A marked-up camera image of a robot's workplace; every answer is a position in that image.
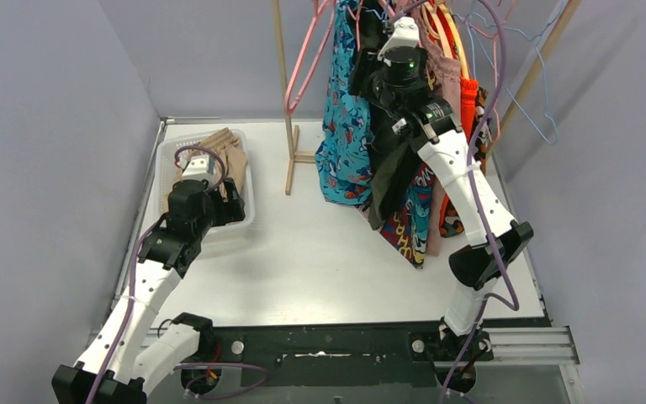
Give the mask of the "turquoise shark print shorts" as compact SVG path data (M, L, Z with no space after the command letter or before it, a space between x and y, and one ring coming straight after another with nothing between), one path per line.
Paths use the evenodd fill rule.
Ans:
M368 200L372 166L368 144L373 138L368 102L351 94L358 45L355 18L360 1L335 2L331 67L322 120L324 139L315 153L320 191L338 205L360 206Z

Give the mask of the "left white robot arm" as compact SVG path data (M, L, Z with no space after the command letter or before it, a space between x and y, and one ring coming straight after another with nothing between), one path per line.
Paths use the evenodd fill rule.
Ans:
M135 244L125 290L97 336L73 365L54 373L59 403L145 403L180 362L213 353L213 322L187 312L151 346L142 344L209 230L244 219L245 203L232 178L214 187L184 179L167 199L168 210Z

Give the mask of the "beige shorts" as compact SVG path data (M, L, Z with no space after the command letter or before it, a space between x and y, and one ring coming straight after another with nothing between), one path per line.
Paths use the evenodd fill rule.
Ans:
M209 155L222 169L222 178L232 178L249 208L252 201L251 168L248 161L246 137L240 130L224 127L219 130L199 132L178 139L164 141L156 155L156 178L153 192L156 211L167 210L167 196L172 186L182 180L182 172L195 156Z

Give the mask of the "pink plastic hanger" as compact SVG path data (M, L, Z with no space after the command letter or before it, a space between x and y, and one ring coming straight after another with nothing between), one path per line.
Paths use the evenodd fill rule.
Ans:
M313 1L312 15L304 32L294 64L288 71L285 56L283 67L283 112L292 115L305 96L330 41L335 23L336 1Z

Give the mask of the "olive green shorts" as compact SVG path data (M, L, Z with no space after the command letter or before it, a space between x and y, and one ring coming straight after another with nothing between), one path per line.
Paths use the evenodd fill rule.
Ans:
M401 207L420 159L410 149L408 137L394 133L394 120L387 113L372 107L370 114L372 140L367 148L373 177L367 202L368 223L378 230Z

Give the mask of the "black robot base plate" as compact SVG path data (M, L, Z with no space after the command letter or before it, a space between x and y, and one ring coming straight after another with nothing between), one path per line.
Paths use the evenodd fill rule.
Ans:
M241 383L265 386L448 384L467 392L477 362L494 358L490 336L458 337L440 322L324 326L208 327L203 346L185 356L183 387L211 392L217 364L238 364Z

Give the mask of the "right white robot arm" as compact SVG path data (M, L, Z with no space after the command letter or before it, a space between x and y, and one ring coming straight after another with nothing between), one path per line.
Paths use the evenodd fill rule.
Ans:
M403 207L405 192L420 193L427 181L439 181L463 225L466 244L448 256L455 284L439 337L443 354L461 359L473 347L470 333L479 328L479 314L494 285L506 277L534 232L499 201L459 118L425 83L425 63L426 51L419 46L363 48L350 92L373 111L368 202L373 228L385 228Z

